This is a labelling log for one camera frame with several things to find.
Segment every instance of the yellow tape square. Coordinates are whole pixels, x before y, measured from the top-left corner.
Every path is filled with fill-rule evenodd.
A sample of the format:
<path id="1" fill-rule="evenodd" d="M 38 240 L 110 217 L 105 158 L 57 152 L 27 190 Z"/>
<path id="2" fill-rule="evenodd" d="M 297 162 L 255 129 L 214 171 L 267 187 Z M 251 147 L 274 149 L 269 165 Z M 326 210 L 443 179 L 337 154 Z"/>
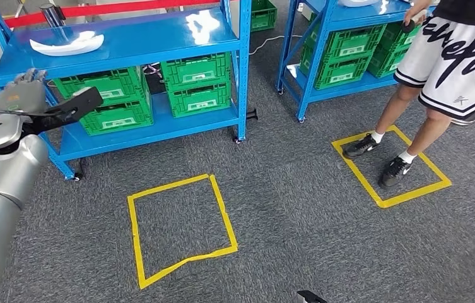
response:
<path id="1" fill-rule="evenodd" d="M 387 131 L 393 131 L 394 133 L 396 133 L 407 145 L 412 144 L 412 141 L 408 139 L 408 137 L 404 133 L 402 133 L 402 131 L 397 126 L 393 125 Z M 423 153 L 420 153 L 419 157 L 440 178 L 440 181 L 427 185 L 427 186 L 423 186 L 413 191 L 409 191 L 407 193 L 400 194 L 398 196 L 394 196 L 389 199 L 383 200 L 380 196 L 378 196 L 377 192 L 375 192 L 375 190 L 373 189 L 371 184 L 369 184 L 367 179 L 365 179 L 365 177 L 360 172 L 358 167 L 354 164 L 354 162 L 352 162 L 351 160 L 343 156 L 343 149 L 341 148 L 343 145 L 354 142 L 354 141 L 358 141 L 364 138 L 366 134 L 368 134 L 368 132 L 350 136 L 345 139 L 337 140 L 337 141 L 332 142 L 332 145 L 337 150 L 341 158 L 345 161 L 345 163 L 349 165 L 349 168 L 353 171 L 354 175 L 356 176 L 356 178 L 358 178 L 361 185 L 369 193 L 371 198 L 375 200 L 378 207 L 388 208 L 388 207 L 397 205 L 399 203 L 402 203 L 402 202 L 405 202 L 405 201 L 408 201 L 408 200 L 411 200 L 411 199 L 414 199 L 426 194 L 430 194 L 432 192 L 438 191 L 440 189 L 443 189 L 452 185 L 451 180 L 449 180 L 449 178 L 445 174 L 443 174 L 443 172 L 434 163 L 432 163 L 432 161 L 426 155 L 424 155 Z"/>
<path id="2" fill-rule="evenodd" d="M 226 228 L 226 232 L 228 233 L 228 238 L 230 239 L 230 246 L 226 247 L 226 248 L 223 248 L 223 249 L 218 249 L 218 250 L 213 251 L 213 252 L 208 253 L 208 254 L 201 254 L 201 255 L 198 255 L 198 256 L 192 256 L 192 257 L 185 258 L 182 261 L 179 261 L 178 263 L 176 263 L 172 266 L 164 268 L 164 269 L 160 270 L 158 273 L 155 273 L 154 275 L 146 278 L 145 275 L 144 275 L 143 255 L 141 253 L 141 239 L 140 239 L 140 236 L 139 236 L 139 228 L 138 228 L 138 224 L 137 224 L 137 214 L 135 212 L 134 200 L 138 199 L 140 197 L 143 197 L 143 196 L 147 196 L 149 194 L 159 193 L 161 191 L 166 191 L 167 189 L 172 189 L 172 188 L 175 188 L 175 187 L 183 186 L 183 185 L 186 185 L 186 184 L 190 184 L 190 183 L 205 180 L 205 179 L 209 179 L 209 181 L 211 183 L 211 187 L 213 188 L 213 193 L 215 195 L 215 198 L 217 200 L 217 204 L 218 204 L 219 209 L 221 211 L 222 219 L 224 221 L 224 226 Z M 224 206 L 224 201 L 222 200 L 222 195 L 220 193 L 219 186 L 217 185 L 217 181 L 216 181 L 214 175 L 208 175 L 208 174 L 199 175 L 199 176 L 192 177 L 192 178 L 189 178 L 189 179 L 185 179 L 185 180 L 165 184 L 165 185 L 162 185 L 162 186 L 154 187 L 154 188 L 151 188 L 151 189 L 147 189 L 145 191 L 141 191 L 140 193 L 136 193 L 136 194 L 132 194 L 131 196 L 128 196 L 127 197 L 127 204 L 128 204 L 128 207 L 129 207 L 129 215 L 130 215 L 130 218 L 131 218 L 131 229 L 132 229 L 132 233 L 133 233 L 133 251 L 135 253 L 135 263 L 136 263 L 136 266 L 137 266 L 137 276 L 139 278 L 139 287 L 141 289 L 143 289 L 143 288 L 147 287 L 148 285 L 156 282 L 157 280 L 163 278 L 164 276 L 166 276 L 169 273 L 173 272 L 174 270 L 176 270 L 177 268 L 179 268 L 183 264 L 186 264 L 187 262 L 197 261 L 197 260 L 202 260 L 202 259 L 208 259 L 208 258 L 214 258 L 214 257 L 222 256 L 222 255 L 225 255 L 225 254 L 231 254 L 231 253 L 234 253 L 234 252 L 237 251 L 237 240 L 235 239 L 235 234 L 233 233 L 232 224 L 230 223 L 230 219 L 228 218 L 228 214 L 226 213 L 226 208 Z"/>

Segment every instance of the green plastic crate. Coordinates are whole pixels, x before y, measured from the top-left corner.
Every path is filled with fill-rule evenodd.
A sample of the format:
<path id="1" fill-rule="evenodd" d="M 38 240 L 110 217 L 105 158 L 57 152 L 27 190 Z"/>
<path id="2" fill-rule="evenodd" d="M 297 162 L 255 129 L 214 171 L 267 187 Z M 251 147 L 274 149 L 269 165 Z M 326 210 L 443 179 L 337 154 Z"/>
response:
<path id="1" fill-rule="evenodd" d="M 304 47 L 299 69 L 305 75 L 308 75 L 310 70 L 312 51 L 312 48 Z M 371 57 L 361 57 L 343 62 L 320 62 L 314 83 L 315 89 L 322 90 L 360 80 L 370 59 Z"/>
<path id="2" fill-rule="evenodd" d="M 270 30 L 276 23 L 278 9 L 269 0 L 253 0 L 252 16 L 250 17 L 250 31 Z"/>
<path id="3" fill-rule="evenodd" d="M 317 42 L 318 26 L 306 39 L 305 45 L 314 48 Z M 385 25 L 373 25 L 329 34 L 322 60 L 325 63 L 342 62 L 365 56 L 371 56 L 375 50 Z"/>
<path id="4" fill-rule="evenodd" d="M 395 73 L 397 66 L 401 63 L 401 60 L 407 51 L 408 49 L 399 49 L 390 52 L 379 44 L 369 62 L 367 70 L 377 78 L 382 78 Z"/>
<path id="5" fill-rule="evenodd" d="M 231 82 L 168 93 L 172 115 L 176 118 L 225 109 L 232 98 Z"/>
<path id="6" fill-rule="evenodd" d="M 151 97 L 100 106 L 79 120 L 90 135 L 114 133 L 153 124 Z"/>
<path id="7" fill-rule="evenodd" d="M 146 79 L 140 66 L 79 74 L 54 79 L 54 83 L 65 99 L 70 99 L 78 90 L 91 86 L 95 86 L 100 92 L 102 105 L 146 99 Z"/>
<path id="8" fill-rule="evenodd" d="M 161 62 L 168 92 L 230 80 L 229 52 Z"/>
<path id="9" fill-rule="evenodd" d="M 378 44 L 381 45 L 382 48 L 388 49 L 391 52 L 408 49 L 418 34 L 418 30 L 421 26 L 414 28 L 414 30 L 409 33 L 402 32 L 401 26 L 402 22 L 389 23 Z"/>

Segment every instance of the robot finger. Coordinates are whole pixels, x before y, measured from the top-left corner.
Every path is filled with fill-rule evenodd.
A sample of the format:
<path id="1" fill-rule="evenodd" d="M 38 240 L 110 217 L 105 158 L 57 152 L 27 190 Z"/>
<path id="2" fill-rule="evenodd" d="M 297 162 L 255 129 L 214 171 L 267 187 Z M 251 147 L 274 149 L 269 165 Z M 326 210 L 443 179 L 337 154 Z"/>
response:
<path id="1" fill-rule="evenodd" d="M 15 80 L 12 81 L 12 82 L 9 82 L 9 84 L 10 84 L 10 83 L 12 83 L 12 84 L 18 84 L 18 83 L 20 83 L 20 81 L 23 80 L 23 77 L 24 77 L 24 76 L 25 76 L 25 74 L 18 74 L 18 75 L 16 75 Z"/>
<path id="2" fill-rule="evenodd" d="M 33 76 L 35 75 L 35 68 L 30 68 L 25 72 L 23 79 L 27 82 L 33 81 Z"/>
<path id="3" fill-rule="evenodd" d="M 18 79 L 18 77 L 22 77 L 23 75 L 22 74 L 19 74 L 18 76 L 16 76 L 16 79 Z M 16 86 L 17 84 L 17 81 L 16 79 L 14 81 L 10 81 L 9 83 L 7 83 L 7 85 L 5 85 L 5 88 L 3 90 L 7 90 L 9 88 L 13 88 L 14 86 Z"/>
<path id="4" fill-rule="evenodd" d="M 35 76 L 35 81 L 44 82 L 44 78 L 46 78 L 48 72 L 46 71 L 38 71 L 37 75 Z"/>

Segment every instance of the person's leg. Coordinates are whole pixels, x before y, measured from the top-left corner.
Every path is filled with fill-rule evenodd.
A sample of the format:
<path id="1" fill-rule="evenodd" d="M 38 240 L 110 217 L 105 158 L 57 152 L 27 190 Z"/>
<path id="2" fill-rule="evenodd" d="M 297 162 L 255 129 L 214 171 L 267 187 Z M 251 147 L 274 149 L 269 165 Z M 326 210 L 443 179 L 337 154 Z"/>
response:
<path id="1" fill-rule="evenodd" d="M 414 100 L 420 92 L 420 88 L 413 88 L 404 84 L 399 84 L 397 91 L 393 96 L 391 96 L 388 104 L 382 112 L 375 131 L 378 134 L 384 134 L 406 110 L 410 101 Z"/>
<path id="2" fill-rule="evenodd" d="M 412 145 L 406 150 L 410 155 L 418 155 L 438 139 L 449 127 L 451 117 L 432 109 L 426 109 L 426 120 L 420 127 Z"/>
<path id="3" fill-rule="evenodd" d="M 381 187 L 391 187 L 399 183 L 410 170 L 412 161 L 438 139 L 449 127 L 451 117 L 426 109 L 426 120 L 419 128 L 416 137 L 408 149 L 397 156 L 382 172 L 379 184 Z"/>
<path id="4" fill-rule="evenodd" d="M 375 131 L 367 134 L 362 140 L 347 146 L 343 150 L 343 156 L 354 159 L 377 147 L 386 130 L 401 116 L 410 101 L 416 98 L 420 91 L 420 88 L 400 84 L 382 112 Z"/>

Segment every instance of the black sneaker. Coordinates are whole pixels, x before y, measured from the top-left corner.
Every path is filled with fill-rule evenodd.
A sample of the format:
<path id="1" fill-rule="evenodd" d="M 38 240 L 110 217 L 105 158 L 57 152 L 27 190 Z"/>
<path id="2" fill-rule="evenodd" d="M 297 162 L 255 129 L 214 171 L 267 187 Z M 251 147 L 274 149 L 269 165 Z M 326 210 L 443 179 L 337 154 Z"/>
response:
<path id="1" fill-rule="evenodd" d="M 405 162 L 399 157 L 396 157 L 384 169 L 378 184 L 382 188 L 388 188 L 397 185 L 408 173 L 411 167 L 412 164 Z"/>
<path id="2" fill-rule="evenodd" d="M 348 159 L 354 159 L 357 156 L 361 156 L 366 152 L 374 149 L 378 146 L 378 143 L 371 137 L 371 134 L 367 134 L 362 140 L 347 146 L 343 150 L 343 156 Z"/>
<path id="3" fill-rule="evenodd" d="M 466 126 L 466 125 L 470 125 L 470 124 L 473 124 L 475 123 L 475 112 L 473 112 L 472 114 L 470 114 L 469 116 L 463 118 L 463 119 L 452 119 L 451 120 L 452 123 L 456 124 L 456 125 L 461 125 L 461 126 Z"/>

